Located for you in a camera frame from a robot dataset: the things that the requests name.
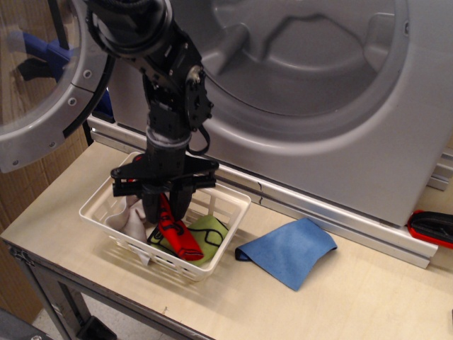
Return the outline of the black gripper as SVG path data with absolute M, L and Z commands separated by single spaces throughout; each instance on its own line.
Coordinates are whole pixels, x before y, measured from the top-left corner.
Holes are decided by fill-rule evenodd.
M 127 165 L 123 164 L 110 172 L 114 196 L 142 197 L 144 214 L 148 222 L 159 221 L 160 198 L 163 192 L 170 193 L 170 208 L 174 220 L 182 220 L 190 205 L 192 194 L 200 188 L 215 186 L 216 161 L 193 157 L 182 148 L 159 148 L 148 145 L 142 153 L 140 179 L 127 183 Z

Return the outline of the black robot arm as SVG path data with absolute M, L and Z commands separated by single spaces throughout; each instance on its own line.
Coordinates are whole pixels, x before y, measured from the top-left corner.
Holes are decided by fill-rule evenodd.
M 130 164 L 113 169 L 115 196 L 137 196 L 146 219 L 157 223 L 159 198 L 169 197 L 182 219 L 193 193 L 216 183 L 216 161 L 191 150 L 194 132 L 212 116 L 202 58 L 179 28 L 168 1 L 88 1 L 88 31 L 100 48 L 134 67 L 143 78 L 149 107 L 147 148 Z

